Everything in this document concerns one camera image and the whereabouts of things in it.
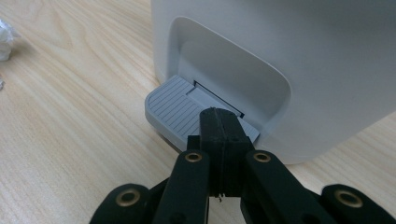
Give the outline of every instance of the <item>wood grain surface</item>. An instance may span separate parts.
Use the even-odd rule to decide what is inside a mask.
[[[2,0],[21,34],[0,62],[0,223],[88,223],[115,187],[149,188],[177,153],[148,124],[149,0]],[[396,114],[324,155],[289,166],[308,189],[342,183],[396,217]],[[209,223],[244,223],[212,199]]]

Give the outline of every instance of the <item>white device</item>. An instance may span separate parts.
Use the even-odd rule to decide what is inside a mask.
[[[179,149],[210,106],[255,147],[312,159],[396,110],[396,1],[152,0],[163,83],[148,121]]]

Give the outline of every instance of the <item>wooden table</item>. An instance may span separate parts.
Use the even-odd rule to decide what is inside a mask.
[[[148,124],[149,0],[0,2],[21,34],[0,63],[0,223],[88,223],[115,187],[149,188],[177,153]],[[290,170],[308,189],[360,189],[396,217],[396,114]],[[244,223],[211,200],[210,223]]]

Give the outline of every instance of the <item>white plastic bag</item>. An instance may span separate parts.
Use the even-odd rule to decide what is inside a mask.
[[[18,33],[5,21],[0,20],[0,61],[6,61],[11,53],[11,43]]]

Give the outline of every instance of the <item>hole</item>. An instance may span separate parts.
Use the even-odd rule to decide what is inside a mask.
[[[116,203],[121,207],[128,207],[136,204],[139,199],[140,193],[137,189],[126,189],[117,196]]]
[[[201,154],[192,152],[192,153],[187,154],[185,158],[189,162],[197,162],[202,159],[202,156],[201,156]]]
[[[254,154],[254,159],[259,162],[268,162],[271,160],[271,157],[263,152],[258,152]]]
[[[303,214],[301,220],[306,224],[320,224],[320,220],[311,214]]]
[[[132,201],[134,199],[134,193],[126,193],[126,194],[122,195],[121,199],[124,202]]]
[[[350,191],[339,189],[335,191],[334,196],[338,202],[346,206],[353,208],[360,208],[363,206],[363,201],[361,198]]]

